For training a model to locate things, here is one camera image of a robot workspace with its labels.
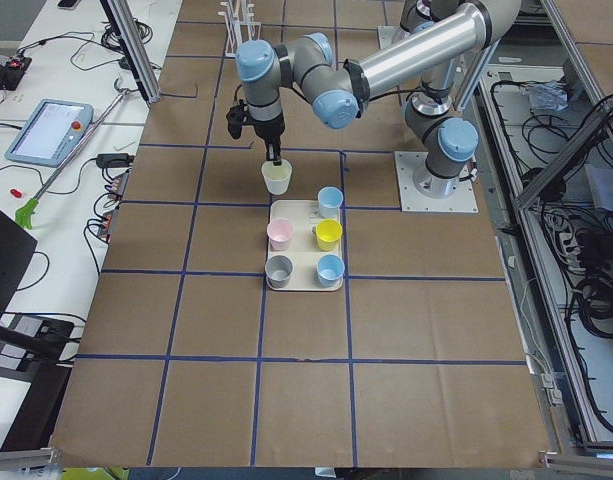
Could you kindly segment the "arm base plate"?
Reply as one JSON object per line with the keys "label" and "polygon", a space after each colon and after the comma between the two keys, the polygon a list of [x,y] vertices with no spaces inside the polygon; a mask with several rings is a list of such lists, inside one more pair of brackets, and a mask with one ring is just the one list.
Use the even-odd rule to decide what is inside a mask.
{"label": "arm base plate", "polygon": [[426,152],[396,151],[395,170],[404,213],[477,214],[471,180],[461,182],[463,167],[454,179],[434,177],[426,165]]}
{"label": "arm base plate", "polygon": [[379,49],[389,48],[393,43],[402,41],[410,36],[410,33],[400,26],[378,26],[377,36]]}

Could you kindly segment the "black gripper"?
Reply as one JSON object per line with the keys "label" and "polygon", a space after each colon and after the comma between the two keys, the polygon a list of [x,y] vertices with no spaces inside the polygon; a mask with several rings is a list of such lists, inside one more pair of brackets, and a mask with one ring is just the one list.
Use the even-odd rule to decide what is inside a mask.
{"label": "black gripper", "polygon": [[266,160],[274,165],[282,163],[281,136],[285,131],[284,115],[279,114],[271,120],[259,120],[250,117],[255,133],[266,145]]}

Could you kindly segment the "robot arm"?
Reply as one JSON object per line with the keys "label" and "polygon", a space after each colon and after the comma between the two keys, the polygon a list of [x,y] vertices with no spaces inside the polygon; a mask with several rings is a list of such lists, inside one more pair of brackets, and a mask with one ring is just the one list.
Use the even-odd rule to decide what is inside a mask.
{"label": "robot arm", "polygon": [[271,45],[248,40],[237,50],[236,70],[244,98],[226,115],[238,139],[245,126],[264,141],[266,161],[280,166],[285,120],[281,88],[297,87],[326,127],[343,129],[362,116],[370,101],[423,72],[480,47],[490,32],[482,3],[463,2],[455,13],[362,60],[332,66],[326,35],[316,32]]}
{"label": "robot arm", "polygon": [[421,24],[432,21],[431,0],[405,0],[396,34],[406,38]]}

